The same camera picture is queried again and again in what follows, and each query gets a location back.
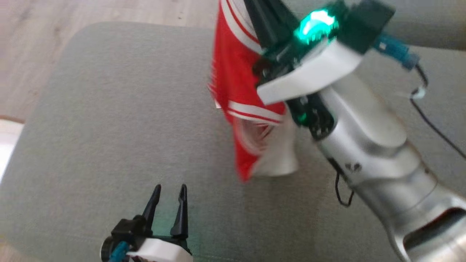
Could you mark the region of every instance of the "gray upholstered ottoman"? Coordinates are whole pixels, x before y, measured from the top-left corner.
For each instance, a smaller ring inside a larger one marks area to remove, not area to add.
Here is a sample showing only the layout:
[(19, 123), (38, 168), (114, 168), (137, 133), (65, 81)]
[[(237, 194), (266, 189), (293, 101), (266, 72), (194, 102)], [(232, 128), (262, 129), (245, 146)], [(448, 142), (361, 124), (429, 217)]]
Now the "gray upholstered ottoman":
[[(70, 42), (28, 119), (0, 186), (0, 234), (44, 262), (99, 261), (121, 218), (157, 183), (154, 231), (166, 234), (188, 186), (195, 261), (394, 261), (385, 232), (357, 197), (338, 205), (335, 172), (300, 131), (301, 170), (241, 184), (231, 132), (206, 88), (213, 31), (100, 23)], [(418, 48), (431, 78), (420, 102), (465, 148), (464, 52)], [(406, 122), (447, 185), (466, 195), (466, 163), (405, 98), (419, 82), (368, 54), (358, 71)]]

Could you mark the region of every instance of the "green led light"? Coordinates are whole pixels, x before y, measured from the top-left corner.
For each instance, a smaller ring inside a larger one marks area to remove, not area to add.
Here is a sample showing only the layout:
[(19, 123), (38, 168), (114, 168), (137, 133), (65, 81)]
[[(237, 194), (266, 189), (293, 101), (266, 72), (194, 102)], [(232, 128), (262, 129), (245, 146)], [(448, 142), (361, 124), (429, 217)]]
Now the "green led light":
[(319, 41), (338, 28), (338, 21), (327, 10), (316, 10), (307, 15), (295, 30), (295, 36), (303, 43)]
[(300, 123), (304, 123), (304, 121), (306, 121), (307, 118), (308, 118), (307, 114), (304, 113), (304, 114), (302, 114), (301, 116), (298, 117), (298, 121)]

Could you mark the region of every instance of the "white stripe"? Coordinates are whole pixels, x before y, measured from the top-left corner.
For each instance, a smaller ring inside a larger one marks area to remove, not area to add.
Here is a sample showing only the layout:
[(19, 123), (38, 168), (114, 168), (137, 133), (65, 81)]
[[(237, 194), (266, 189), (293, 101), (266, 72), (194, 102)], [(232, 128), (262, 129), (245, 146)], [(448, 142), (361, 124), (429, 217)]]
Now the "white stripe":
[(252, 51), (261, 54), (262, 49), (260, 45), (254, 42), (249, 36), (247, 36), (240, 26), (236, 23), (233, 14), (230, 12), (230, 8), (228, 7), (228, 3), (226, 0), (221, 0), (222, 11), (225, 16), (226, 23), (230, 30), (233, 32), (234, 36), (247, 48), (251, 49)]
[(265, 108), (258, 107), (255, 105), (250, 105), (250, 104), (237, 103), (231, 100), (228, 101), (228, 107), (241, 113), (264, 117), (264, 118), (272, 119), (278, 122), (281, 122), (283, 118), (282, 115), (272, 112), (270, 110), (267, 110)]
[(228, 113), (234, 117), (237, 117), (237, 118), (241, 118), (241, 119), (244, 119), (244, 120), (250, 120), (250, 121), (255, 121), (255, 122), (260, 122), (260, 123), (265, 123), (265, 124), (271, 124), (271, 125), (279, 125), (279, 123), (277, 122), (272, 122), (272, 121), (268, 121), (268, 120), (265, 120), (265, 119), (260, 119), (260, 118), (255, 118), (255, 117), (248, 117), (248, 116), (244, 116), (244, 115), (240, 115), (236, 112), (233, 112), (233, 111), (228, 111)]
[(236, 18), (240, 21), (241, 25), (250, 33), (252, 36), (257, 38), (256, 31), (254, 31), (253, 23), (251, 22), (251, 18), (247, 13), (246, 5), (244, 4), (244, 0), (227, 0), (232, 9), (233, 13), (235, 14)]

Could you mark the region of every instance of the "blue cable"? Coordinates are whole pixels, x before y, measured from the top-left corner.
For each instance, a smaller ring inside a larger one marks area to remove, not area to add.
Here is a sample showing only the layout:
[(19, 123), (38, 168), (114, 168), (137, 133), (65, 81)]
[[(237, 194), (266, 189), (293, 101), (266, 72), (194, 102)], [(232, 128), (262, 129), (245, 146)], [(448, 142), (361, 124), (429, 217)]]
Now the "blue cable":
[(123, 261), (126, 253), (130, 250), (130, 245), (125, 242), (121, 241), (112, 252), (110, 256), (109, 262), (121, 262)]
[(388, 34), (380, 34), (373, 47), (380, 53), (400, 62), (407, 70), (413, 69), (420, 59), (417, 54), (409, 52), (407, 45)]

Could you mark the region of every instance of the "white plastic mount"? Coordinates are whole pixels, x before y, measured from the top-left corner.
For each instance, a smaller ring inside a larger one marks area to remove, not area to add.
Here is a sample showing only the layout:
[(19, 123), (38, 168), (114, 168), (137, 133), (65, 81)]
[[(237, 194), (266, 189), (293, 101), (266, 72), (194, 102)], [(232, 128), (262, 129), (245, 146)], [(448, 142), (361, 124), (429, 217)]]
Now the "white plastic mount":
[(264, 104), (272, 104), (320, 91), (354, 71), (363, 56), (334, 39), (315, 48), (290, 73), (257, 88)]
[(192, 256), (182, 247), (156, 238), (147, 238), (137, 252), (126, 255), (139, 256), (148, 262), (193, 262)]

